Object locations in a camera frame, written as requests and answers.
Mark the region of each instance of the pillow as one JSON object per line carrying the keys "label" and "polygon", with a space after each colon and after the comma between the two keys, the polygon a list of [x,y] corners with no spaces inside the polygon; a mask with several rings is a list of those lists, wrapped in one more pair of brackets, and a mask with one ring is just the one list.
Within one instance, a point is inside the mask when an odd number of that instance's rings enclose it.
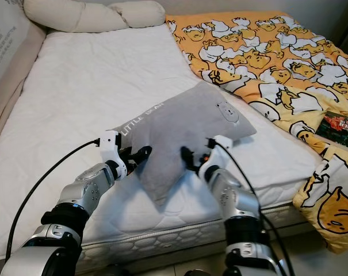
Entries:
{"label": "pillow", "polygon": [[72,0],[24,0],[29,19],[63,32],[106,32],[128,25],[114,10],[97,3]]}
{"label": "pillow", "polygon": [[165,22],[165,10],[155,1],[114,3],[108,7],[117,11],[131,28],[158,26]]}
{"label": "pillow", "polygon": [[25,16],[21,1],[0,1],[0,133],[45,39]]}
{"label": "pillow", "polygon": [[192,89],[153,106],[115,129],[122,134],[122,147],[132,153],[150,145],[152,152],[136,173],[148,195],[158,205],[185,173],[181,147],[194,152],[194,160],[207,153],[207,137],[232,140],[256,132],[248,120],[212,85],[200,82]]}

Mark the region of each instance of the floor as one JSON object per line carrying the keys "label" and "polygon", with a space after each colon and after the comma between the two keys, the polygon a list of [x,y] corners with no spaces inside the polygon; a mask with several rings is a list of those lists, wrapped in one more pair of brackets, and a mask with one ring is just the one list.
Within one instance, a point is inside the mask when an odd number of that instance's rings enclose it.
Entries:
{"label": "floor", "polygon": [[[280,256],[280,248],[273,241],[273,247]],[[348,252],[340,255],[330,253],[324,248],[324,241],[317,232],[293,236],[284,239],[295,274],[348,276]],[[224,254],[213,255],[186,263],[148,271],[137,276],[184,276],[188,270],[202,269],[214,276],[221,276],[224,271]]]}

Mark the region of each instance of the book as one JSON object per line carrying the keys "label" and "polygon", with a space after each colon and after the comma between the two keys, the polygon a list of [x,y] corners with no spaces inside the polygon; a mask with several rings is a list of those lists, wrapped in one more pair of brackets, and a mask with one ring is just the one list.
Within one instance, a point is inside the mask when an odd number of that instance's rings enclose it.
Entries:
{"label": "book", "polygon": [[348,151],[348,117],[327,111],[316,135],[326,143]]}

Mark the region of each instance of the bedsheet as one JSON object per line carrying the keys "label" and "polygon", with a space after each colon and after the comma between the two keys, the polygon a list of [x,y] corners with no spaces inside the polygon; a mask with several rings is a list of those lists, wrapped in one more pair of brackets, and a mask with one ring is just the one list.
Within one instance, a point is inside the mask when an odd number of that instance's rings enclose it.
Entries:
{"label": "bedsheet", "polygon": [[315,136],[326,111],[348,116],[348,55],[280,11],[167,16],[167,24],[199,77],[323,157],[293,203],[331,251],[348,249],[348,151]]}
{"label": "bedsheet", "polygon": [[[0,259],[17,208],[47,169],[102,131],[199,81],[166,25],[99,34],[49,34],[0,136]],[[236,143],[233,154],[262,205],[290,202],[321,158],[240,98],[221,93],[257,129],[255,135]],[[33,233],[42,214],[53,208],[62,188],[100,160],[98,148],[87,147],[45,179],[20,217],[13,250]],[[157,207],[132,174],[101,198],[83,240],[84,244],[114,241],[218,218],[215,200],[195,175],[185,175],[167,202]]]}

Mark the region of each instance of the wall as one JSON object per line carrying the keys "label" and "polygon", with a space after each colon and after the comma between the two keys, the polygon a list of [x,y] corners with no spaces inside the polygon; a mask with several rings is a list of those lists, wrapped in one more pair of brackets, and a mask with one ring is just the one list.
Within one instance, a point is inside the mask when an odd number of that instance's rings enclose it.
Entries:
{"label": "wall", "polygon": [[[110,4],[123,0],[84,0]],[[348,0],[156,0],[167,14],[193,14],[236,10],[281,10],[313,32],[337,45],[348,26]]]}

